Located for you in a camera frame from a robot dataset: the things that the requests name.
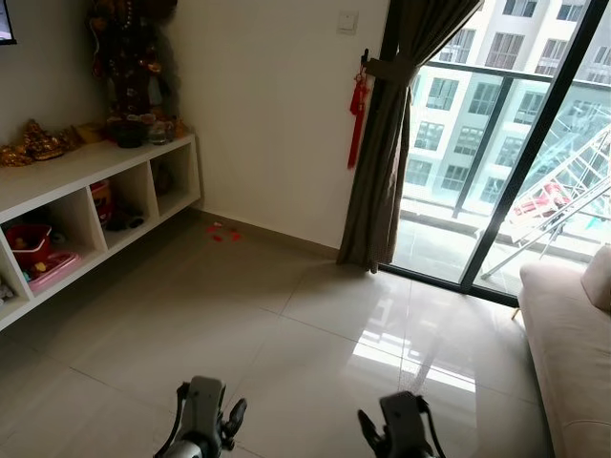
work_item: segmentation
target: skirting board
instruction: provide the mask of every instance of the skirting board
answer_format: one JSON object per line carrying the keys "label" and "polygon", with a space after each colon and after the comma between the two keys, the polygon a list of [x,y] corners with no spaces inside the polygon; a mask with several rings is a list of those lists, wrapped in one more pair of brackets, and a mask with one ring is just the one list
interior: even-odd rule
{"label": "skirting board", "polygon": [[243,234],[251,234],[256,237],[272,239],[275,242],[290,246],[292,248],[304,250],[309,253],[313,253],[322,258],[336,260],[337,255],[339,254],[339,250],[337,248],[331,248],[330,246],[326,246],[321,243],[316,243],[315,241],[299,239],[297,237],[288,236],[287,234],[283,234],[281,232],[272,231],[270,229],[263,229],[262,227],[255,226],[254,224],[241,222],[236,219],[221,217],[219,215],[202,212],[201,210],[196,210],[193,208],[189,209],[189,211],[197,212],[198,214],[200,214],[201,218],[203,218],[206,222],[209,222],[210,224],[220,222],[223,226],[235,228]]}

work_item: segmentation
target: television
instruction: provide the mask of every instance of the television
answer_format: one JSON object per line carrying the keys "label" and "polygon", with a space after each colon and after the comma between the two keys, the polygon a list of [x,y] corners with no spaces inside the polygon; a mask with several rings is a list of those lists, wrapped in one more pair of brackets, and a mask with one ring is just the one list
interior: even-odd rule
{"label": "television", "polygon": [[7,0],[0,0],[0,46],[14,45],[15,43],[11,20],[9,19],[9,10],[7,9]]}

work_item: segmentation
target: black cable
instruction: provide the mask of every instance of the black cable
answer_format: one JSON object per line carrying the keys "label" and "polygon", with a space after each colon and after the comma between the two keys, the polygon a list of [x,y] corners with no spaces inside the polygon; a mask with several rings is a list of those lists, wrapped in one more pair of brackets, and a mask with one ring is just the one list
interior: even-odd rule
{"label": "black cable", "polygon": [[437,453],[439,453],[439,458],[446,458],[446,455],[443,453],[443,449],[439,445],[439,439],[437,439],[437,433],[435,432],[435,425],[432,422],[432,415],[429,405],[424,402],[423,407],[424,411],[427,412],[427,417],[429,418],[429,429],[431,430],[432,441],[435,444],[435,448],[437,448]]}
{"label": "black cable", "polygon": [[165,444],[159,449],[159,451],[155,454],[155,458],[163,458],[163,455],[168,448],[172,445],[172,441],[176,437],[176,433],[179,431],[180,426],[180,418],[182,417],[182,403],[187,399],[187,394],[189,393],[190,385],[187,383],[182,384],[179,389],[176,390],[177,397],[177,406],[176,406],[176,417],[174,418],[174,425],[172,426],[172,432],[170,432],[170,437],[165,441]]}

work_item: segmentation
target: sofa cushion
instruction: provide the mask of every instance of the sofa cushion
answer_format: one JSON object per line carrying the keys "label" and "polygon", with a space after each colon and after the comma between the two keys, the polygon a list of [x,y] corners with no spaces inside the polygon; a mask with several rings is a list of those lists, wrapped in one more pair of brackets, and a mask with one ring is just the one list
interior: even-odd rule
{"label": "sofa cushion", "polygon": [[592,258],[581,284],[595,307],[611,313],[611,246],[603,246]]}
{"label": "sofa cushion", "polygon": [[611,317],[581,272],[542,262],[520,271],[520,308],[558,457],[610,456]]}

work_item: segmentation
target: curtain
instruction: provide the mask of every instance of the curtain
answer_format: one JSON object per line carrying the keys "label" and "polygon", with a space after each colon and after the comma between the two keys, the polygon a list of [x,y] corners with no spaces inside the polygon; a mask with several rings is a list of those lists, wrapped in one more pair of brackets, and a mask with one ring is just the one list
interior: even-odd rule
{"label": "curtain", "polygon": [[398,33],[398,52],[391,62],[371,59],[366,66],[376,85],[383,81],[384,88],[361,147],[338,263],[358,264],[375,273],[378,264],[392,262],[410,144],[411,83],[480,3],[391,0],[390,11],[400,11],[400,20],[392,22],[399,30],[390,31],[387,25],[386,33]]}

